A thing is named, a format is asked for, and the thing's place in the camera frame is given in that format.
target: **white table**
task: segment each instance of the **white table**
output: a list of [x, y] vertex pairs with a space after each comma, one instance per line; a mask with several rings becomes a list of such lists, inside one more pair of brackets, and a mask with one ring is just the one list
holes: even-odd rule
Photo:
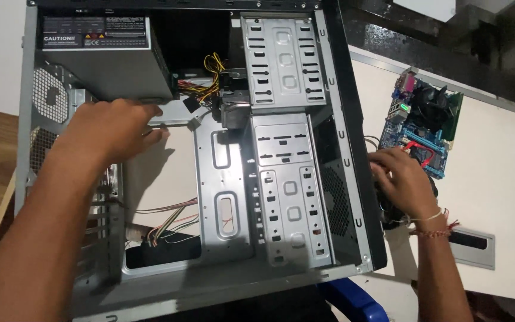
[[[359, 59], [369, 64], [356, 60], [352, 63], [363, 109], [364, 134], [379, 137], [398, 78], [397, 73], [389, 71], [391, 64], [401, 69], [408, 66], [351, 46], [350, 50], [356, 53], [353, 58], [359, 59], [359, 55], [370, 58]], [[375, 148], [368, 144], [367, 150]], [[439, 205], [450, 210], [450, 219], [458, 219], [465, 228], [496, 236], [495, 270], [458, 264], [465, 289], [515, 298], [515, 112], [465, 97], [445, 173], [444, 179], [437, 180], [437, 187]], [[389, 263], [377, 273], [416, 279], [410, 253], [396, 263], [391, 260], [408, 247], [402, 245], [406, 237], [398, 235], [395, 232], [389, 237]], [[418, 262], [415, 237], [410, 238], [410, 247]], [[399, 269], [406, 265], [408, 269]]]

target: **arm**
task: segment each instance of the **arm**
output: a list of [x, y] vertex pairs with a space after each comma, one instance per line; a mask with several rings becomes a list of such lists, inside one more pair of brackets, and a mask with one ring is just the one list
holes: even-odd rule
[[[395, 206], [417, 219], [418, 231], [444, 231], [436, 199], [425, 172], [415, 159], [398, 148], [369, 154], [371, 170]], [[464, 287], [447, 237], [418, 240], [418, 306], [425, 322], [473, 321]]]
[[60, 321], [97, 181], [168, 137], [142, 135], [158, 106], [128, 100], [84, 104], [47, 154], [25, 205], [0, 243], [0, 320]]

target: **red wire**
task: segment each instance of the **red wire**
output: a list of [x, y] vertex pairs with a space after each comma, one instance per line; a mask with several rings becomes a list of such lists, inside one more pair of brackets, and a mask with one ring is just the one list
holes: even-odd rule
[[424, 145], [418, 144], [416, 141], [411, 141], [411, 142], [407, 143], [406, 146], [404, 147], [403, 151], [406, 151], [406, 150], [410, 149], [411, 147], [423, 148], [427, 151], [430, 151], [430, 153], [431, 153], [430, 157], [428, 157], [426, 160], [424, 160], [421, 164], [421, 167], [423, 167], [423, 168], [425, 166], [427, 166], [434, 157], [433, 149], [425, 147]]

